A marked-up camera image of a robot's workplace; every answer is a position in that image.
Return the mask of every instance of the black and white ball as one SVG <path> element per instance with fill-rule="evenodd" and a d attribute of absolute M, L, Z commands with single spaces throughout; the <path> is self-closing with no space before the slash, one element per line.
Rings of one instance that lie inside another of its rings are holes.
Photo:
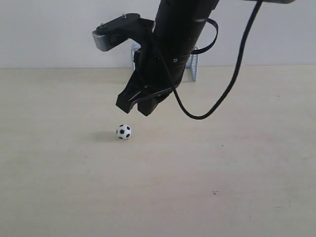
<path fill-rule="evenodd" d="M 117 135 L 119 139 L 126 140 L 130 138 L 130 135 L 132 134 L 132 129 L 130 129 L 130 126 L 126 124 L 122 124 L 117 129 Z"/>

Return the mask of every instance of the white wall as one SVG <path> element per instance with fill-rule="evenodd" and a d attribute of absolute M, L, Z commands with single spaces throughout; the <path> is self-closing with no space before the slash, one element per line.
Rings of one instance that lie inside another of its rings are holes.
<path fill-rule="evenodd" d="M 104 53 L 91 32 L 122 13 L 154 19 L 159 0 L 10 0 L 0 2 L 0 68 L 130 67 L 128 41 Z M 220 35 L 201 56 L 202 66 L 233 65 L 254 2 L 220 0 L 211 18 Z M 244 64 L 316 63 L 316 1 L 289 5 L 265 3 L 246 47 Z M 198 43 L 213 40 L 206 26 Z"/>

